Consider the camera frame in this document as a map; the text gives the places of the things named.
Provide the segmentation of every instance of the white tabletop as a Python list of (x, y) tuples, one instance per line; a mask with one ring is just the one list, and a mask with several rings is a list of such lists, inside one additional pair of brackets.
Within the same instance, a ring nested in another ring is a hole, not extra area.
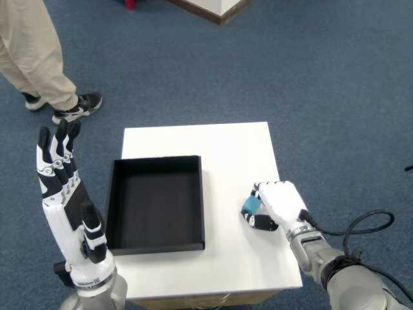
[(254, 182), (278, 180), (267, 123), (127, 128), (122, 158), (200, 155), (205, 250), (116, 256), (128, 299), (301, 287), (284, 232), (253, 229), (240, 210)]

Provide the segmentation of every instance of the sneaker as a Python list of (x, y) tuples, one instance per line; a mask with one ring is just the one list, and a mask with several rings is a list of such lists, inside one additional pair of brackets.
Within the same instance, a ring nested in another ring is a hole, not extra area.
[(47, 103), (40, 96), (34, 97), (26, 92), (22, 92), (21, 94), (26, 98), (26, 109), (30, 111), (40, 110)]
[(93, 94), (79, 95), (77, 105), (70, 110), (60, 111), (55, 110), (52, 121), (58, 125), (62, 119), (67, 120), (68, 123), (74, 121), (82, 116), (89, 116), (93, 114), (102, 105), (102, 96), (97, 92)]

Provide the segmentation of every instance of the small blue block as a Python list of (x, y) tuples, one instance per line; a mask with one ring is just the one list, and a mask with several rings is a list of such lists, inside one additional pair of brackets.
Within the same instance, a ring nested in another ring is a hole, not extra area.
[(246, 211), (249, 214), (254, 214), (257, 212), (259, 205), (261, 205), (261, 200), (254, 196), (250, 196), (243, 205), (243, 211)]

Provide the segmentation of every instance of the black cable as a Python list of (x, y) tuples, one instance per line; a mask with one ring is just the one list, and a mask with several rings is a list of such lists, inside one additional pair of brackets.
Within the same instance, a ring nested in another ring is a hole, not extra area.
[[(368, 218), (369, 216), (375, 215), (375, 214), (387, 214), (390, 219), (389, 221), (379, 227), (376, 228), (372, 228), (372, 229), (364, 229), (361, 231), (353, 231), (353, 228), (359, 224), (360, 222), (362, 222), (363, 220), (365, 220), (366, 218)], [(392, 225), (394, 223), (394, 214), (391, 212), (388, 212), (386, 210), (373, 210), (373, 211), (369, 211), (361, 216), (359, 216), (358, 218), (356, 218), (347, 228), (347, 230), (344, 233), (344, 238), (343, 238), (343, 248), (344, 248), (344, 255), (346, 257), (349, 257), (348, 255), (348, 238), (350, 237), (351, 234), (370, 234), (370, 233), (375, 233), (377, 231), (382, 231), (383, 229), (386, 229), (387, 227), (389, 227), (390, 225)]]
[[(359, 231), (353, 231), (353, 228), (357, 224), (359, 224), (360, 222), (362, 222), (363, 220), (365, 220), (369, 216), (373, 216), (373, 215), (376, 215), (376, 214), (386, 214), (390, 217), (390, 219), (388, 220), (388, 222), (386, 224), (375, 227), (375, 228), (362, 229), (362, 230), (359, 230)], [(382, 231), (383, 229), (386, 229), (387, 227), (391, 226), (394, 223), (394, 214), (393, 213), (391, 213), (389, 211), (386, 211), (386, 210), (373, 210), (373, 211), (367, 212), (367, 213), (359, 216), (358, 218), (356, 218), (348, 226), (346, 231), (339, 231), (339, 232), (326, 231), (326, 230), (322, 229), (316, 223), (316, 221), (314, 221), (314, 219), (310, 216), (310, 214), (308, 213), (307, 210), (301, 210), (301, 212), (299, 214), (299, 219), (307, 221), (309, 224), (311, 224), (311, 226), (313, 226), (315, 229), (319, 230), (321, 233), (329, 234), (331, 236), (344, 236), (344, 238), (343, 238), (343, 248), (344, 248), (344, 255), (345, 255), (346, 258), (350, 258), (357, 265), (362, 265), (362, 266), (366, 267), (367, 269), (369, 269), (369, 270), (371, 270), (375, 273), (382, 274), (383, 276), (388, 278), (390, 281), (392, 281), (394, 284), (396, 284), (401, 289), (401, 291), (406, 295), (406, 297), (413, 303), (412, 293), (410, 293), (408, 291), (408, 289), (399, 280), (397, 280), (391, 274), (383, 271), (380, 268), (370, 266), (370, 265), (365, 265), (365, 264), (361, 263), (361, 260), (360, 260), (361, 249), (355, 249), (352, 254), (348, 253), (348, 238), (350, 237), (351, 234), (370, 234), (370, 233), (375, 233), (377, 231)]]

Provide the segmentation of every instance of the black tray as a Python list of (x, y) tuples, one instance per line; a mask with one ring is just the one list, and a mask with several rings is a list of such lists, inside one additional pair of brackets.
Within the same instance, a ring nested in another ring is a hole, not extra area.
[(106, 238), (114, 255), (203, 250), (201, 157), (115, 160)]

